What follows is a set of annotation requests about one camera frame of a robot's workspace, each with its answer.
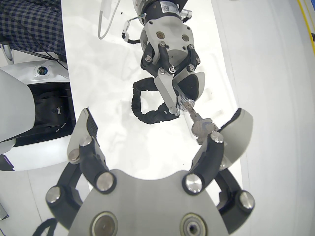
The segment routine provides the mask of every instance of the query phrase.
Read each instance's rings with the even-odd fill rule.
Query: metal key
[[[184,103],[184,106],[188,110],[191,119],[194,124],[192,125],[191,132],[198,137],[197,142],[202,145],[206,140],[208,134],[218,130],[218,127],[212,122],[211,118],[203,119],[189,103]]]

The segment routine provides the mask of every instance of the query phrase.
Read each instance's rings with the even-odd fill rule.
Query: plaid shirt
[[[3,10],[19,21],[48,52],[65,55],[61,0],[0,0]],[[0,33],[12,49],[43,52],[36,41],[0,9]]]

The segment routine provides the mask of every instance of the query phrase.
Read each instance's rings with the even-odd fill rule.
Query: white table
[[[121,38],[126,20],[136,16],[131,0],[122,0],[111,29],[104,40],[97,37],[101,0],[62,0],[64,40],[76,117],[89,107],[98,129],[98,141],[110,169],[121,169],[141,179],[159,179],[178,170],[189,170],[199,149],[190,133],[190,119],[147,125],[131,111],[132,85],[149,77],[140,68],[141,46]],[[201,59],[199,71],[206,74],[206,87],[195,109],[211,117],[219,126],[237,109],[228,81],[222,49],[210,0],[189,0],[193,11],[187,22]],[[103,20],[103,30],[108,21]],[[129,29],[130,38],[138,39],[142,30],[138,21]],[[162,103],[158,92],[142,93],[142,111],[156,110]],[[230,168],[242,185],[240,163]],[[218,201],[215,183],[208,187]]]

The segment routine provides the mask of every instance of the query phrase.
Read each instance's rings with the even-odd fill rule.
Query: barcode label
[[[161,1],[161,8],[163,13],[175,13],[180,16],[177,5],[170,1]]]

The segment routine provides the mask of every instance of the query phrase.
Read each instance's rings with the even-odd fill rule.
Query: circular hole
[[[183,39],[183,41],[189,41],[189,37],[187,35],[182,35],[181,38]]]
[[[197,232],[198,232],[198,228],[196,225],[190,225],[189,226],[189,232],[192,234],[192,235],[196,235]]]

